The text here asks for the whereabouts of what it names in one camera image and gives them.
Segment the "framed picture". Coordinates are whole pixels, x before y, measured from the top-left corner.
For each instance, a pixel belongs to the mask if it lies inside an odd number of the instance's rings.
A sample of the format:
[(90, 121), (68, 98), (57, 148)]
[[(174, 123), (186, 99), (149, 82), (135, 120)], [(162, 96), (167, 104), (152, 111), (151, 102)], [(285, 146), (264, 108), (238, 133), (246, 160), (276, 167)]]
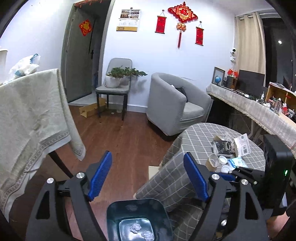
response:
[(219, 68), (219, 67), (214, 67), (214, 71), (213, 71), (213, 77), (212, 77), (212, 84), (215, 84), (214, 78), (215, 76), (219, 76), (222, 81), (220, 82), (220, 84), (218, 86), (221, 86), (225, 77), (225, 70)]

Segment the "flat cardboard box on floor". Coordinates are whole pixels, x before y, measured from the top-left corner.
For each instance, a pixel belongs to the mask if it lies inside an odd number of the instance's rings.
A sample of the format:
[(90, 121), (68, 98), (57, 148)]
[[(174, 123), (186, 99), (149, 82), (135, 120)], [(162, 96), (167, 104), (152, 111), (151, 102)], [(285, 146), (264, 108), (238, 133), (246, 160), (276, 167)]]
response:
[(94, 104), (90, 104), (87, 106), (83, 106), (79, 108), (79, 113), (81, 116), (85, 118), (89, 118), (93, 115), (98, 114), (98, 111), (102, 112), (106, 108), (106, 100), (105, 98), (99, 98), (99, 108), (97, 107), (97, 102)]

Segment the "red diamond fu sticker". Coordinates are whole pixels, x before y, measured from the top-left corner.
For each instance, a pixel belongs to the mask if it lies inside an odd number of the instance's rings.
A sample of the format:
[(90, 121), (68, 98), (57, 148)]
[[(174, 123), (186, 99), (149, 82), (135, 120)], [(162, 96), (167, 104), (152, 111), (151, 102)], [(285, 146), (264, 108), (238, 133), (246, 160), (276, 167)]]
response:
[(92, 25), (89, 20), (85, 20), (79, 25), (82, 35), (85, 37), (92, 31)]

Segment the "beige patterned tablecloth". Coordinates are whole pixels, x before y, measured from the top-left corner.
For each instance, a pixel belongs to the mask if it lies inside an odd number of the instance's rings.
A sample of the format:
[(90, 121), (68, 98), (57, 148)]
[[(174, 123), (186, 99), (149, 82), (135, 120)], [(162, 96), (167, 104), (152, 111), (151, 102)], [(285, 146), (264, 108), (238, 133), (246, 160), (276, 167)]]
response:
[(74, 123), (59, 69), (49, 69), (1, 85), (1, 212), (13, 202), (47, 154), (69, 144), (78, 160), (86, 154)]

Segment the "blue white tissue pack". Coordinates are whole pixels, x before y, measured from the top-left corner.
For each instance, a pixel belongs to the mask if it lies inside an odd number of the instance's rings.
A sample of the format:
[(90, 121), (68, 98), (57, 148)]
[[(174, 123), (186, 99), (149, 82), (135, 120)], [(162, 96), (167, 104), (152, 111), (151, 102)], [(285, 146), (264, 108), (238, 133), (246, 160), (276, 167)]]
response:
[(227, 162), (228, 162), (228, 165), (229, 165), (231, 170), (234, 170), (237, 167), (243, 167), (243, 168), (248, 167), (247, 164), (245, 163), (245, 161), (241, 157), (228, 159)]

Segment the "beige fringed desk cloth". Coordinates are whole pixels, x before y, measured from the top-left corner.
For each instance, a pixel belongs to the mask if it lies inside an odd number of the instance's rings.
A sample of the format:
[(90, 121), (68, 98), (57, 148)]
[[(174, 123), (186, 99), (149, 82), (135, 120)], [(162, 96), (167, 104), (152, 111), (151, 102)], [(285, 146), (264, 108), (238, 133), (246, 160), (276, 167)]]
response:
[(206, 92), (248, 116), (269, 134), (277, 135), (295, 155), (295, 123), (286, 116), (215, 84), (208, 85)]

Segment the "right red couplet scroll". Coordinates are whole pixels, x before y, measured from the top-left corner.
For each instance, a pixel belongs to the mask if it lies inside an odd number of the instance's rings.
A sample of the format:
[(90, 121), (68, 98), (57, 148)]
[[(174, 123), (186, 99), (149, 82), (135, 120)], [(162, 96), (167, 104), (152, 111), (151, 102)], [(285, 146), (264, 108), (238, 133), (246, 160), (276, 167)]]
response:
[(195, 44), (203, 46), (203, 35), (204, 35), (204, 29), (202, 28), (202, 21), (200, 21), (200, 24), (196, 27)]

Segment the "grey dining chair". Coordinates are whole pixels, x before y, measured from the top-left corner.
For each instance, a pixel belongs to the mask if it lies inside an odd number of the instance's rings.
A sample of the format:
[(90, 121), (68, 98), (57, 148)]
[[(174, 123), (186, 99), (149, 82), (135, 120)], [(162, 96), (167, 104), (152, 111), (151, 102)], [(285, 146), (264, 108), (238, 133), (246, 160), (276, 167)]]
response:
[(126, 68), (132, 68), (132, 60), (128, 58), (112, 58), (107, 67), (104, 83), (95, 89), (98, 116), (100, 117), (100, 95), (106, 95), (107, 108), (109, 108), (109, 96), (123, 96), (122, 121), (127, 111), (128, 94), (130, 92), (131, 77), (124, 75)]

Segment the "red chinese knot ornament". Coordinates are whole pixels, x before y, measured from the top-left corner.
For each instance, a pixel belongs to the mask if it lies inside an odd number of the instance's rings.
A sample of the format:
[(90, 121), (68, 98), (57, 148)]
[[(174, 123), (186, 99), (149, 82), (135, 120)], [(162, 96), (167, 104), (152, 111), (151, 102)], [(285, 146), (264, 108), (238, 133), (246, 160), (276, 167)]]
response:
[(186, 30), (186, 23), (197, 21), (198, 16), (186, 5), (185, 2), (168, 8), (168, 12), (178, 20), (176, 29), (179, 32), (179, 38), (178, 38), (178, 49), (179, 49), (181, 46), (182, 33), (185, 32)]

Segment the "wall calendar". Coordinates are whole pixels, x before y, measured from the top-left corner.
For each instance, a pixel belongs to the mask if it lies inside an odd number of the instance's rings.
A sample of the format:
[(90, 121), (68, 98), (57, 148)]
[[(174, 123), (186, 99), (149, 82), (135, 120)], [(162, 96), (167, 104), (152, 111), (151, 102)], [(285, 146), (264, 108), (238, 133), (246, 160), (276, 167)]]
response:
[(118, 32), (137, 32), (140, 15), (140, 9), (122, 9), (116, 30)]

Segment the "black computer monitor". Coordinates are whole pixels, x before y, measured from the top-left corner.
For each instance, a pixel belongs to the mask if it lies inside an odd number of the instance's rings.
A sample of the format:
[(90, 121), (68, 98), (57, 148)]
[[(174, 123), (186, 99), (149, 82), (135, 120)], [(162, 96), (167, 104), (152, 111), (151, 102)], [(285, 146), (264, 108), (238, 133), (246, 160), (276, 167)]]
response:
[(236, 89), (253, 97), (261, 97), (265, 75), (257, 72), (239, 70)]

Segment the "grey green door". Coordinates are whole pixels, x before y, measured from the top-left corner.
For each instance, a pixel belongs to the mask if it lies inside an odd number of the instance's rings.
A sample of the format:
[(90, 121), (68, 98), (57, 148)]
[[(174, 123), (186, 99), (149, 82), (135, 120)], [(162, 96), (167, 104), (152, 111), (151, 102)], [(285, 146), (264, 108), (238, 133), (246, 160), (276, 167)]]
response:
[[(111, 1), (79, 1), (72, 5), (62, 48), (61, 74), (68, 102), (91, 94), (98, 84), (101, 42)], [(89, 20), (85, 37), (79, 25)]]

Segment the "potted green plant white pot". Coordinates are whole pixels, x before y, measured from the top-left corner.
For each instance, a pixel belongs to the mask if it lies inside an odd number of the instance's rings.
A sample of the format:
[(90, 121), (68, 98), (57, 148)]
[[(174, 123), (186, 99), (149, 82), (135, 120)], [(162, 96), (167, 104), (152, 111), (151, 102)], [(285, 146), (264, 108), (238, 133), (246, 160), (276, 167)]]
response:
[(144, 71), (139, 71), (136, 68), (129, 67), (114, 67), (105, 76), (105, 86), (108, 88), (118, 88), (122, 78), (125, 77), (142, 77), (147, 76)]

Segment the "grey checked round tablecloth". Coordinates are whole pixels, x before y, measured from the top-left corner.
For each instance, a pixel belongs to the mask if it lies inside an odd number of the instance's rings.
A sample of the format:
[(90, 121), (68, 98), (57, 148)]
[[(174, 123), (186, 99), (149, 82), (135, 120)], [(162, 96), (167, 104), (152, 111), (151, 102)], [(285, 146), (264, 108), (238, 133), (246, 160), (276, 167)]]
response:
[(238, 164), (230, 173), (208, 168), (210, 145), (218, 134), (237, 133), (211, 123), (198, 123), (173, 142), (158, 173), (136, 192), (139, 200), (163, 204), (166, 220), (155, 226), (156, 239), (268, 240), (265, 218), (256, 193), (262, 170)]

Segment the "white torn phone box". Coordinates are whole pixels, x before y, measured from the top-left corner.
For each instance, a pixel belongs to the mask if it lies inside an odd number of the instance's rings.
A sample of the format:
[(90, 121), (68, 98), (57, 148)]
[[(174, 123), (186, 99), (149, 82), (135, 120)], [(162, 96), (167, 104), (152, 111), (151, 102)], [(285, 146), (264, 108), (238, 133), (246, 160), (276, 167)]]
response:
[(231, 150), (234, 157), (243, 157), (251, 153), (247, 133), (231, 139)]

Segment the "left red couplet scroll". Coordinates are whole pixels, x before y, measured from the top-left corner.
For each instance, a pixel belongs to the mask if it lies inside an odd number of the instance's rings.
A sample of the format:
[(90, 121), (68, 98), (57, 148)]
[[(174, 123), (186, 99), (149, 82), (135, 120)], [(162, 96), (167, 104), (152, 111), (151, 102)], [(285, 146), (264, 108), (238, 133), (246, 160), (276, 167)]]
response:
[(157, 25), (156, 25), (156, 33), (164, 34), (165, 33), (165, 25), (166, 25), (166, 16), (164, 10), (162, 10), (161, 14), (157, 16)]

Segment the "red couplet scroll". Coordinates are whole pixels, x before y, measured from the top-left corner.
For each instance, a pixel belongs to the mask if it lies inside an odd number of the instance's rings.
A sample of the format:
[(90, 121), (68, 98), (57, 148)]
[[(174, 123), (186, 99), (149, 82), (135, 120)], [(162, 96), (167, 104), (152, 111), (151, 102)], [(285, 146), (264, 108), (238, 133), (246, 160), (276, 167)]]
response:
[(157, 25), (156, 25), (156, 33), (164, 34), (165, 33), (165, 25), (166, 25), (166, 16), (164, 10), (162, 10), (161, 14), (157, 16)]
[(200, 24), (196, 27), (195, 44), (203, 46), (203, 35), (204, 35), (204, 29), (202, 28), (202, 21), (200, 21)]

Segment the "dark teal trash bin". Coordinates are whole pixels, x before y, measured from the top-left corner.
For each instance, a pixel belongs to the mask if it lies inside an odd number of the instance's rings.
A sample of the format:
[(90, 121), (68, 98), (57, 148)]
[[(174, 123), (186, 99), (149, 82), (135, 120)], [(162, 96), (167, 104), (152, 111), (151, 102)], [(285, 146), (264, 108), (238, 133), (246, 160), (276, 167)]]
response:
[(173, 240), (165, 208), (155, 199), (116, 201), (106, 213), (109, 240)]

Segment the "white plastic bag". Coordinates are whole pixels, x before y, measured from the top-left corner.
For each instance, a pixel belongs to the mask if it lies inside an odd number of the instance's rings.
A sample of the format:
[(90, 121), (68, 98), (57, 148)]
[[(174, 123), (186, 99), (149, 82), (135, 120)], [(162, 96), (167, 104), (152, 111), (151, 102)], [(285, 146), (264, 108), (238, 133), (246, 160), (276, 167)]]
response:
[(39, 54), (30, 55), (18, 61), (9, 71), (9, 77), (16, 79), (32, 73), (39, 68), (41, 56)]

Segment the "white plastic lid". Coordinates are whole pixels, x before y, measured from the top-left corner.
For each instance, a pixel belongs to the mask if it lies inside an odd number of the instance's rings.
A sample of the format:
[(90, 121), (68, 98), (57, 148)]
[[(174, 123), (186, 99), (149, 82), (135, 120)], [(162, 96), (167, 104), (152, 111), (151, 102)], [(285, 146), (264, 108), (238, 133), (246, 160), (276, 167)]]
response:
[(228, 159), (226, 157), (224, 157), (224, 156), (219, 156), (218, 160), (219, 160), (219, 163), (221, 165), (227, 165), (228, 164)]

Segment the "small blue globe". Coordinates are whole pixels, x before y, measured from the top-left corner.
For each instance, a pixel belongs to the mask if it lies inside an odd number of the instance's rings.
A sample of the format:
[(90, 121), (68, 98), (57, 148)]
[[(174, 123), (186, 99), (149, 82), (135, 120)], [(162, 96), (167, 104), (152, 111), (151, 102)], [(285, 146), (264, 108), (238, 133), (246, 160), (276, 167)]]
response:
[(214, 81), (215, 81), (216, 85), (219, 85), (220, 82), (222, 81), (222, 79), (217, 75), (217, 76), (215, 76)]

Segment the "dark wooden table leg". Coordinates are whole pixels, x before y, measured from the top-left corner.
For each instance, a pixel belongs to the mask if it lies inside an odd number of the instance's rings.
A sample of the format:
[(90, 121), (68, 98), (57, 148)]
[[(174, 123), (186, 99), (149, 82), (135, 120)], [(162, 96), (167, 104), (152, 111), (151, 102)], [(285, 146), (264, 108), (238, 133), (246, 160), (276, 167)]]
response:
[(48, 154), (50, 158), (56, 163), (56, 165), (69, 177), (72, 178), (73, 174), (71, 171), (66, 167), (66, 165), (63, 163), (59, 155), (56, 153), (56, 151), (52, 151)]

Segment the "beige curtain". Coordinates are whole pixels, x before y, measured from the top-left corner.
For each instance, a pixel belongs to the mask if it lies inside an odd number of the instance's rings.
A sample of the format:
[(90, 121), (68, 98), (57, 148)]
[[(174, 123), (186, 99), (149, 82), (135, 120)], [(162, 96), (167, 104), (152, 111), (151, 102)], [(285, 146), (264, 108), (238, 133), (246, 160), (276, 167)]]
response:
[(266, 73), (263, 22), (258, 12), (235, 18), (236, 70)]

